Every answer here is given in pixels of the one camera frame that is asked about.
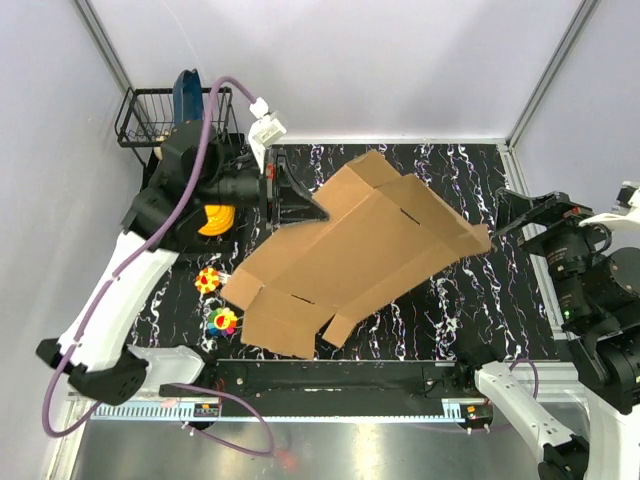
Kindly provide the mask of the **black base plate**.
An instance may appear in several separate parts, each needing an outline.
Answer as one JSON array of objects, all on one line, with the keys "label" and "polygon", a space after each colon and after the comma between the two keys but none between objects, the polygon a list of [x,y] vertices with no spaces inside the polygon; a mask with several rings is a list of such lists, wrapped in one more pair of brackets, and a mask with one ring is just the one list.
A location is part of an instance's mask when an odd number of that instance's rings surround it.
[{"label": "black base plate", "polygon": [[435,361],[219,360],[198,386],[236,395],[267,417],[400,417],[454,415],[446,403],[486,398]]}]

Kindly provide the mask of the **black tray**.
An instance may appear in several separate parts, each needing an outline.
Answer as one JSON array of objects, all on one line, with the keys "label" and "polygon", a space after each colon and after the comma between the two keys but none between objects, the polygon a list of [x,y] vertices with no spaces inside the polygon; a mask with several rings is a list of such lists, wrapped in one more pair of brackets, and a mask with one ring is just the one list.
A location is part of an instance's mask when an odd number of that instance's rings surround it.
[{"label": "black tray", "polygon": [[[174,213],[193,173],[201,126],[200,122],[180,124],[161,143],[162,159],[125,215],[126,232],[148,240]],[[243,140],[242,134],[209,130],[195,187],[172,225],[149,247],[151,251],[160,248],[191,256],[230,251],[230,231],[204,233],[202,229],[209,223],[208,205],[239,210],[259,204],[261,172],[253,154],[242,146]]]}]

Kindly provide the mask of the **blue plate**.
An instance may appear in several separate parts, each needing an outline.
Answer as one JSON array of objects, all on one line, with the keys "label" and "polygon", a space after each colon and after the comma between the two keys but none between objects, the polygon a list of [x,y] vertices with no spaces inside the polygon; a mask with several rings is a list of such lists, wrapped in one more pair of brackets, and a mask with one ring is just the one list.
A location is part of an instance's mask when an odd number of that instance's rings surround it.
[{"label": "blue plate", "polygon": [[172,88],[174,124],[202,120],[204,102],[199,73],[196,69],[183,70]]}]

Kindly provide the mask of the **orange ribbed bowl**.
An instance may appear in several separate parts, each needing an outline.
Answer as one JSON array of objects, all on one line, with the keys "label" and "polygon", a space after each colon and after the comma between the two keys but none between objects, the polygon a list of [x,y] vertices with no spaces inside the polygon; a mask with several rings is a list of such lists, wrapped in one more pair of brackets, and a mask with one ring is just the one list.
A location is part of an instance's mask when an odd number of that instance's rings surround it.
[{"label": "orange ribbed bowl", "polygon": [[235,220],[236,209],[230,205],[206,205],[207,222],[198,230],[206,237],[216,237],[229,231]]}]

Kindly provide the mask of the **rainbow flower toy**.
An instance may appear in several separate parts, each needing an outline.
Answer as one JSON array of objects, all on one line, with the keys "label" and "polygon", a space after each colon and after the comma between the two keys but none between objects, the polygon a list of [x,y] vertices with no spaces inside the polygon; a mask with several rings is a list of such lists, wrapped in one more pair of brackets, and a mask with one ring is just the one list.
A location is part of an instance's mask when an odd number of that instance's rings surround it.
[{"label": "rainbow flower toy", "polygon": [[213,336],[230,336],[237,327],[238,317],[228,307],[217,308],[207,318],[207,331]]}]

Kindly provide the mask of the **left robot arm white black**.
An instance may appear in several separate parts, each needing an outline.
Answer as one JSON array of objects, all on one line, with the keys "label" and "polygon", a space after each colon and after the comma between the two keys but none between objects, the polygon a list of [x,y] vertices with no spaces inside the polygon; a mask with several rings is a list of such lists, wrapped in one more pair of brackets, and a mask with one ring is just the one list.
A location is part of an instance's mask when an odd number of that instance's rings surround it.
[{"label": "left robot arm white black", "polygon": [[111,259],[73,324],[44,339],[37,356],[78,393],[121,405],[139,390],[181,383],[196,396],[215,386],[216,372],[191,346],[136,349],[126,338],[147,297],[178,257],[208,247],[205,208],[256,208],[270,226],[328,220],[328,212],[274,149],[286,129],[273,114],[241,139],[202,120],[177,124],[159,145],[161,158],[123,220]]}]

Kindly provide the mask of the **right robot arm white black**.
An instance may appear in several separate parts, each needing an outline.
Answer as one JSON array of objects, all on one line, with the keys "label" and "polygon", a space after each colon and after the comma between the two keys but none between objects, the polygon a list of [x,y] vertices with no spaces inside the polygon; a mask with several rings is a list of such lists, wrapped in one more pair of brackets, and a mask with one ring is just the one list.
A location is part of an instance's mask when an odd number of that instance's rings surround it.
[{"label": "right robot arm white black", "polygon": [[639,185],[622,184],[612,213],[595,213],[562,192],[528,197],[499,189],[495,233],[534,224],[520,242],[545,259],[567,348],[584,387],[589,435],[551,416],[487,346],[459,354],[453,382],[497,406],[534,454],[541,479],[639,476],[639,250],[610,248],[614,232],[639,226]]}]

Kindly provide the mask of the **brown cardboard box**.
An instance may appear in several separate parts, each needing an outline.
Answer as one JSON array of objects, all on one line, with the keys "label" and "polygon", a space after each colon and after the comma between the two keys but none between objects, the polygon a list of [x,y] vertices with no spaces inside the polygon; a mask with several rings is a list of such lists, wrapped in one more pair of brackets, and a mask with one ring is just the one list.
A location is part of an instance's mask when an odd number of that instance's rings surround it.
[{"label": "brown cardboard box", "polygon": [[245,345],[303,359],[318,338],[341,347],[362,320],[491,248],[486,225],[469,223],[376,151],[346,163],[313,198],[328,220],[270,234],[220,292],[244,313]]}]

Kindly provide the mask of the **red yellow flower toy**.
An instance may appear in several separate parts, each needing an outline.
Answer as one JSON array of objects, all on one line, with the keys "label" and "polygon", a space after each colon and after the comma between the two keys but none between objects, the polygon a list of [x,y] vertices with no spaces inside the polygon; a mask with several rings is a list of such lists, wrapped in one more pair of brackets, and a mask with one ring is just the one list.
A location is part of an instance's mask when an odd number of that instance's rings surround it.
[{"label": "red yellow flower toy", "polygon": [[212,267],[202,269],[195,278],[194,286],[196,290],[207,295],[214,292],[221,284],[218,271]]}]

